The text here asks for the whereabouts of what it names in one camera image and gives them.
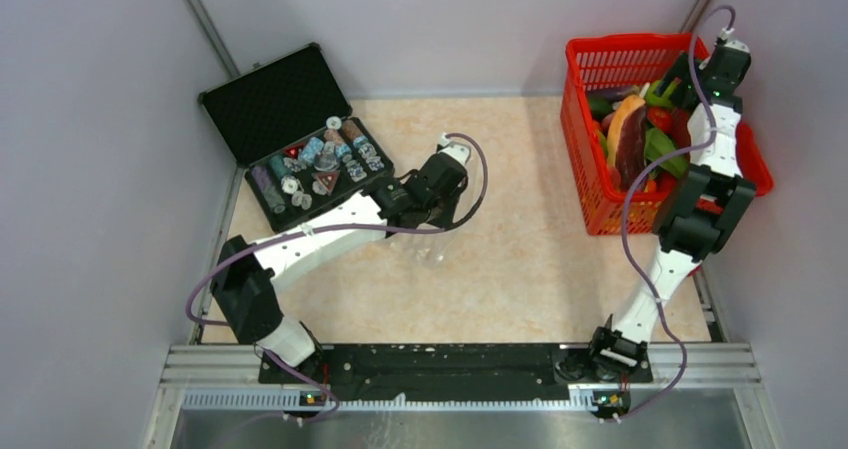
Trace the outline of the green toy apple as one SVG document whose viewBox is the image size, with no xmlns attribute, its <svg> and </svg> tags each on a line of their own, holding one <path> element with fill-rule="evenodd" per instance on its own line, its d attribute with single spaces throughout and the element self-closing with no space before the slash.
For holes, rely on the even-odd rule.
<svg viewBox="0 0 848 449">
<path fill-rule="evenodd" d="M 660 107 L 667 110 L 676 108 L 675 103 L 671 100 L 671 96 L 677 89 L 679 80 L 672 80 L 668 85 L 661 86 L 662 80 L 652 82 L 644 95 L 644 100 L 648 106 Z"/>
</svg>

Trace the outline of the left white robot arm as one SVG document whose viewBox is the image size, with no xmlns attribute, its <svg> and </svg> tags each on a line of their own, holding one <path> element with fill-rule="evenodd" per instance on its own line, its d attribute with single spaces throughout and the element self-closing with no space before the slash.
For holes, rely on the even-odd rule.
<svg viewBox="0 0 848 449">
<path fill-rule="evenodd" d="M 237 341 L 282 360 L 297 382 L 319 373 L 319 344 L 285 313 L 278 296 L 301 277 L 362 245 L 394 234 L 438 234 L 453 220 L 468 182 L 470 149 L 451 143 L 406 179 L 372 181 L 331 210 L 273 238 L 230 239 L 210 281 L 211 294 Z"/>
</svg>

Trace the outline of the clear zip top bag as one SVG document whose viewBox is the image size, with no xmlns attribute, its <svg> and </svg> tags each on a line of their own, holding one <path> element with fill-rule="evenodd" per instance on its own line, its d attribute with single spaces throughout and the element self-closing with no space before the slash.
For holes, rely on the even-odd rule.
<svg viewBox="0 0 848 449">
<path fill-rule="evenodd" d="M 458 199 L 452 221 L 459 221 L 471 210 L 479 196 L 481 181 L 479 166 L 473 161 L 472 167 L 468 170 L 466 188 Z M 434 268 L 446 259 L 460 232 L 470 226 L 471 223 L 466 223 L 463 227 L 434 235 L 396 234 L 388 238 L 386 242 L 392 253 L 400 256 L 404 261 Z"/>
</svg>

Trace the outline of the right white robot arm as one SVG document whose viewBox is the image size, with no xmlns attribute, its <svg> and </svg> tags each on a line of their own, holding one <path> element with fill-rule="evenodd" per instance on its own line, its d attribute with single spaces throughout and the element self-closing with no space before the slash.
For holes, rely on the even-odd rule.
<svg viewBox="0 0 848 449">
<path fill-rule="evenodd" d="M 683 280 L 710 254 L 719 252 L 756 196 L 737 158 L 742 101 L 735 91 L 751 64 L 746 44 L 730 28 L 720 31 L 709 57 L 684 52 L 663 78 L 664 90 L 679 81 L 671 99 L 689 112 L 689 164 L 654 219 L 658 242 L 649 270 L 620 314 L 598 327 L 586 354 L 597 380 L 619 382 L 648 365 L 647 349 L 663 309 Z"/>
</svg>

